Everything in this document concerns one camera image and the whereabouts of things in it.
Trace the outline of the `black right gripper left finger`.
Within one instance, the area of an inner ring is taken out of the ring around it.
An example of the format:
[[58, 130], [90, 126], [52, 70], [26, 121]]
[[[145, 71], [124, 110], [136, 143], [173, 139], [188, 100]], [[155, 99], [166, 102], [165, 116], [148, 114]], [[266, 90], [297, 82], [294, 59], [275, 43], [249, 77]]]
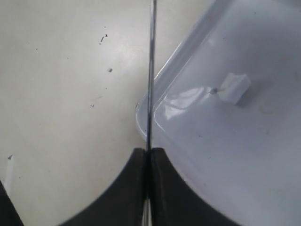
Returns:
[[145, 201], [146, 152], [135, 148], [125, 167], [92, 204], [63, 226], [140, 226]]

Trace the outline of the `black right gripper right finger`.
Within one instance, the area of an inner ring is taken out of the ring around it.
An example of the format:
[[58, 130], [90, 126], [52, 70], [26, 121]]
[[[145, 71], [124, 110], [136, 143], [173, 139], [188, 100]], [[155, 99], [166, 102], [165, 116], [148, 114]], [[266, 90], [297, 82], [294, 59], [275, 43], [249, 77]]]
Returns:
[[236, 226], [184, 182], [165, 150], [150, 153], [150, 206], [154, 226]]

